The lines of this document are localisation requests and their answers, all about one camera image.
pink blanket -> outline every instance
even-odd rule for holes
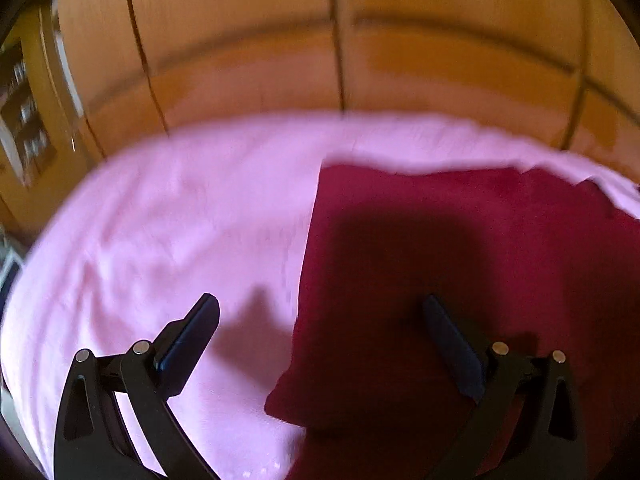
[[[578,155],[444,116],[262,116],[203,124],[110,160],[31,251],[2,332],[2,369],[53,477],[58,404],[75,352],[120,353],[154,338],[203,292],[220,327],[170,405],[225,480],[284,478],[302,430],[264,414],[290,360],[298,284],[322,163],[387,171],[543,166],[594,178],[640,218],[634,184]],[[121,403],[144,463],[159,466]]]

dark red cushion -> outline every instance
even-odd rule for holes
[[[639,224],[594,183],[539,169],[334,166],[319,177],[292,362],[265,405],[309,428],[290,478],[389,478],[390,463],[420,478],[450,446],[473,403],[427,338],[429,293],[512,349],[562,349],[590,470],[608,460],[640,413]]]

